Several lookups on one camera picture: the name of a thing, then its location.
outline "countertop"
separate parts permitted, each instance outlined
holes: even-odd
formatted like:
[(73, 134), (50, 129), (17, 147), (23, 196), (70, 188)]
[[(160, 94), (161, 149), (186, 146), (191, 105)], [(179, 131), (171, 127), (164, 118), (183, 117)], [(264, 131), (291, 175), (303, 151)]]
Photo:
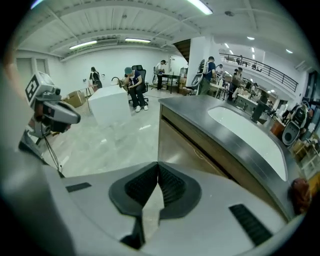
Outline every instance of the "countertop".
[(208, 114), (208, 111), (215, 107), (225, 107), (249, 120), (250, 118), (241, 110), (208, 95), (164, 98), (159, 102), (193, 124), (233, 155), (267, 190), (289, 221), (295, 216), (288, 191), (293, 180), (299, 178), (299, 167), (289, 150), (272, 133), (259, 126), (279, 147), (287, 171), (287, 181), (283, 181), (268, 162), (244, 140)]

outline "glossy floor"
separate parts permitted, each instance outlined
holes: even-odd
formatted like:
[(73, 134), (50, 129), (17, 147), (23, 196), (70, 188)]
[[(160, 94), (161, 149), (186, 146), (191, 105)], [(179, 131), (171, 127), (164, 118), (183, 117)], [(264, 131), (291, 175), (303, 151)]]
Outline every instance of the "glossy floor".
[[(132, 118), (129, 121), (104, 128), (98, 126), (87, 103), (78, 107), (76, 110), (81, 114), (81, 122), (72, 125), (68, 132), (49, 138), (64, 176), (97, 174), (157, 161), (160, 116), (158, 99), (181, 95), (150, 89), (145, 97), (149, 98), (148, 111), (142, 109), (136, 113), (131, 107)], [(40, 147), (45, 150), (44, 142)], [(54, 166), (47, 150), (43, 157)]]

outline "sink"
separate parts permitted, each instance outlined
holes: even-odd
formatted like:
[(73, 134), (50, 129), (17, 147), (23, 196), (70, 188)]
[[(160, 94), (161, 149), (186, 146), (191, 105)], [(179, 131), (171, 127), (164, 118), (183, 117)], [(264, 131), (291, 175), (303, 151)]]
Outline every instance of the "sink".
[(287, 181), (287, 172), (282, 152), (278, 145), (265, 132), (250, 120), (222, 106), (210, 109), (208, 114), (215, 121), (245, 141), (268, 162), (283, 181)]

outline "white wall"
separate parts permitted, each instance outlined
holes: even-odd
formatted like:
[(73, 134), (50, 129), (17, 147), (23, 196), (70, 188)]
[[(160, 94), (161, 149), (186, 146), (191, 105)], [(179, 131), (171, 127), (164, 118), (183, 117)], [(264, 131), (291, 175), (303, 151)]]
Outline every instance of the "white wall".
[[(28, 59), (35, 58), (40, 60), (46, 60), (48, 73), (54, 82), (54, 84), (61, 89), (61, 95), (65, 96), (68, 93), (72, 92), (69, 88), (69, 80), (66, 72), (66, 66), (63, 62), (60, 62), (60, 59), (55, 56), (51, 56), (48, 54), (37, 53), (33, 51), (24, 51), (19, 50), (16, 54), (17, 59)], [(35, 72), (35, 67), (37, 65), (34, 64), (32, 66), (32, 72)]]
[(171, 74), (179, 75), (181, 68), (187, 68), (188, 62), (183, 56), (171, 55), (170, 69)]
[(191, 38), (190, 42), (190, 55), (189, 55), (189, 68), (188, 68), (188, 75), (186, 77), (186, 85), (191, 86), (192, 80), (194, 79), (195, 75), (197, 74), (197, 68), (200, 62), (203, 60), (204, 49), (203, 46), (205, 45), (205, 37), (195, 37)]
[(273, 53), (265, 53), (264, 64), (276, 70), (279, 70), (280, 72), (284, 73), (285, 75), (292, 78), (298, 83), (301, 80), (301, 72), (295, 69), (295, 65), (292, 62), (284, 58), (281, 58)]
[(125, 76), (125, 68), (133, 65), (142, 65), (146, 70), (145, 81), (151, 83), (154, 66), (162, 60), (169, 60), (167, 52), (149, 49), (108, 49), (71, 58), (64, 64), (68, 74), (68, 86), (71, 91), (75, 91), (88, 86), (91, 67), (95, 67), (100, 76), (105, 74), (105, 79), (101, 79), (104, 87), (111, 84), (113, 77), (122, 79)]

